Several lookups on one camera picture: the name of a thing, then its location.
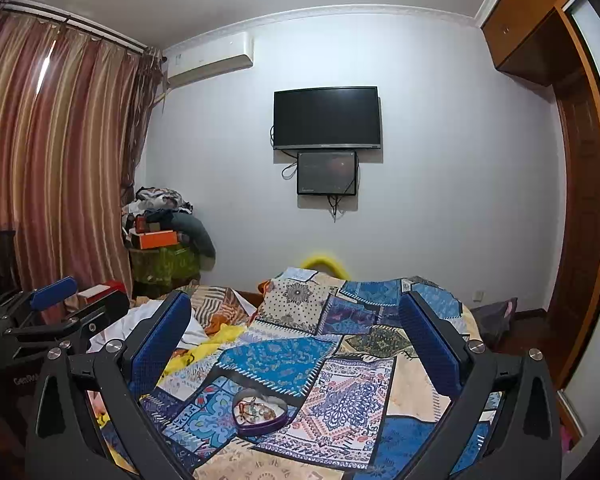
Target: metal knob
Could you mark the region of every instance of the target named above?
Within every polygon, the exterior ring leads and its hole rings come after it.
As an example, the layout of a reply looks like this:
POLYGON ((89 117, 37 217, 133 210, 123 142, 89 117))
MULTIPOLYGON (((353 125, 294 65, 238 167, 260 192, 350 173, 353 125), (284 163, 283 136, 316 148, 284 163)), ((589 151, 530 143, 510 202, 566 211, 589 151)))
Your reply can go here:
POLYGON ((474 354, 482 354, 487 349, 484 343, 479 339, 469 339, 469 342, 466 345, 474 354))
POLYGON ((104 348, 110 354, 115 354, 122 348, 122 341, 120 341, 120 339, 112 339, 111 341, 108 341, 106 345, 104 345, 104 348))
POLYGON ((58 359, 61 355, 62 355, 62 350, 59 349, 57 346, 55 348, 52 348, 51 350, 49 350, 49 352, 46 353, 46 356, 49 359, 51 359, 52 361, 54 359, 58 359))
POLYGON ((532 348, 531 350, 529 350, 529 357, 531 357, 534 361, 541 361, 542 352, 539 351, 537 348, 532 348))

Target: bed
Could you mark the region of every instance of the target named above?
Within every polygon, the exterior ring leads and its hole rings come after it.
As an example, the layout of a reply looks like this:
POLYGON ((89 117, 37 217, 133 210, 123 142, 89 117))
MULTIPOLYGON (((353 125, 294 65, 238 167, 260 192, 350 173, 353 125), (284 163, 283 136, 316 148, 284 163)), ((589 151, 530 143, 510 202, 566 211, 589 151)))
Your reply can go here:
MULTIPOLYGON (((229 288, 186 290, 201 342, 174 352, 140 400, 170 449, 196 479, 396 478, 450 404, 401 329, 400 296, 418 292, 465 339, 478 339, 470 311, 418 276, 345 282, 287 269, 262 288, 257 308, 229 288), (232 399, 244 388, 283 399, 286 426, 239 437, 232 399)), ((490 395, 454 471, 476 459, 499 401, 490 395)), ((116 463, 134 470, 93 404, 116 463)))

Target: wall-mounted tv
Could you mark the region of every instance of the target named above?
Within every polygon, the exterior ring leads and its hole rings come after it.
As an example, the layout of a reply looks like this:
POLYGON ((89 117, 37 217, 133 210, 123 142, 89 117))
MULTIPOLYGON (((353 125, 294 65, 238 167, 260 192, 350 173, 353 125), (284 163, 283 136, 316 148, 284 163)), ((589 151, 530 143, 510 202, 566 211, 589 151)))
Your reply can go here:
POLYGON ((275 92, 273 147, 380 148, 378 87, 275 92))

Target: bedsheet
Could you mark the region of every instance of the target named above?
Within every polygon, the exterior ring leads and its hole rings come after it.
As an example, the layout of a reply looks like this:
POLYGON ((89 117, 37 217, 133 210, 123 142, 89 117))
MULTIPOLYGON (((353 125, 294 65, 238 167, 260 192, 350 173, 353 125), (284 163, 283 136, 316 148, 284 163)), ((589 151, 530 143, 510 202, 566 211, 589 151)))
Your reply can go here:
MULTIPOLYGON (((181 352, 142 407, 196 479, 395 479, 450 404, 400 327, 400 297, 416 290, 464 338, 479 338, 471 313, 417 276, 344 282, 291 274, 267 284, 248 329, 226 338, 221 330, 208 349, 181 352), (243 388, 283 399, 289 423, 237 436, 231 406, 243 388)), ((454 471, 476 458, 499 401, 491 394, 454 471)), ((132 469, 112 423, 102 431, 132 469)))

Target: floor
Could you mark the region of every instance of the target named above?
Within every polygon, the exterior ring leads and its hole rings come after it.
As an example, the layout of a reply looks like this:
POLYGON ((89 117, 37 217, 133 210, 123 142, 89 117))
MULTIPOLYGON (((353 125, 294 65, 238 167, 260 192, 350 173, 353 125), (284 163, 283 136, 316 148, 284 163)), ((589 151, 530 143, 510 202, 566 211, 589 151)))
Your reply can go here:
POLYGON ((552 332, 543 316, 513 320, 510 331, 502 337, 496 351, 523 355, 530 348, 539 348, 542 351, 549 372, 555 380, 570 349, 561 344, 561 339, 552 332))

